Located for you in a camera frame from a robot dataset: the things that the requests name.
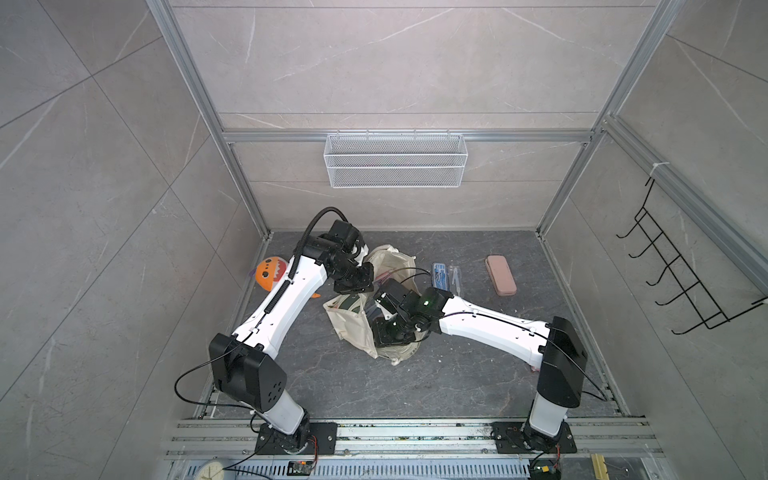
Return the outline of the floral canvas tote bag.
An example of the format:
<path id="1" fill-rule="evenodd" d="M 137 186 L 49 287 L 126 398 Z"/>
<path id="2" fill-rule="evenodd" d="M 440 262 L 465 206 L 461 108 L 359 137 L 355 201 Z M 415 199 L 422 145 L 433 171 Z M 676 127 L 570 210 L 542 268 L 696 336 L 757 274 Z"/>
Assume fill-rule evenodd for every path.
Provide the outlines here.
<path id="1" fill-rule="evenodd" d="M 374 289 L 380 287 L 389 278 L 398 282 L 417 273 L 415 258 L 400 252 L 392 245 L 380 245 L 365 258 L 373 265 Z M 376 346 L 374 340 L 374 320 L 384 317 L 378 304 L 373 300 L 375 291 L 338 295 L 325 302 L 323 308 L 340 340 L 367 353 L 372 358 L 383 358 L 393 366 L 411 358 L 419 349 L 420 343 L 409 345 Z"/>

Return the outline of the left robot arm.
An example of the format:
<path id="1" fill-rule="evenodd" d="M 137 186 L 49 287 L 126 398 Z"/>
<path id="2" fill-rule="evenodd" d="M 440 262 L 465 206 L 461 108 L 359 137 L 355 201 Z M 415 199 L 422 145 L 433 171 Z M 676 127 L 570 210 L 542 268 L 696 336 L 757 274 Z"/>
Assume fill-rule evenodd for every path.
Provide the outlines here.
<path id="1" fill-rule="evenodd" d="M 252 410 L 284 436 L 303 435 L 308 414 L 287 392 L 277 364 L 280 347 L 299 313 L 327 280 L 338 294 L 373 290 L 374 268 L 365 260 L 361 232 L 336 207 L 320 210 L 297 242 L 286 271 L 251 317 L 209 344 L 214 385 L 232 408 Z"/>

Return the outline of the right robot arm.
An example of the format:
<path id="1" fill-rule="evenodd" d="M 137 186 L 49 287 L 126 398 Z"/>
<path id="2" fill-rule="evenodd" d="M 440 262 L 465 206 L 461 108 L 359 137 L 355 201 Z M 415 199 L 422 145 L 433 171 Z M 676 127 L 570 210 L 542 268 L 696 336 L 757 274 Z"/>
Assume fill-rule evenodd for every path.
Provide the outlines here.
<path id="1" fill-rule="evenodd" d="M 510 354 L 538 371 L 536 395 L 525 422 L 529 438 L 556 439 L 568 411 L 581 404 L 588 356 L 573 324 L 555 316 L 526 320 L 496 312 L 427 288 L 418 294 L 397 281 L 386 282 L 374 302 L 382 315 L 373 322 L 379 346 L 409 345 L 422 333 L 463 337 Z"/>

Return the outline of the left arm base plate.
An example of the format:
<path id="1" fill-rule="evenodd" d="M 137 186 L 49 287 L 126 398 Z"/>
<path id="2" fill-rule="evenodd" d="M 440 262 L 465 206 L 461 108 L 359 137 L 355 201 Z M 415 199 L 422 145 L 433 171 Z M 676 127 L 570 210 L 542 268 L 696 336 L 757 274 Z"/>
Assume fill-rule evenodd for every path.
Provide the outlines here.
<path id="1" fill-rule="evenodd" d="M 284 434 L 268 425 L 259 430 L 258 455 L 332 455 L 337 443 L 338 424 L 334 422 L 302 423 L 293 434 Z"/>

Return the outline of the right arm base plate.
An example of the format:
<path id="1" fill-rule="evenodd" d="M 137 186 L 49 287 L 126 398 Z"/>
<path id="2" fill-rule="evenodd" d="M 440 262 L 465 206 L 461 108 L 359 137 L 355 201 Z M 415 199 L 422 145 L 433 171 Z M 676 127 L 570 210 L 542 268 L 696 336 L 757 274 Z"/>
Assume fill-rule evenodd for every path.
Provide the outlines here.
<path id="1" fill-rule="evenodd" d="M 491 437 L 499 454 L 577 452 L 570 426 L 565 421 L 554 437 L 534 430 L 527 422 L 493 422 Z"/>

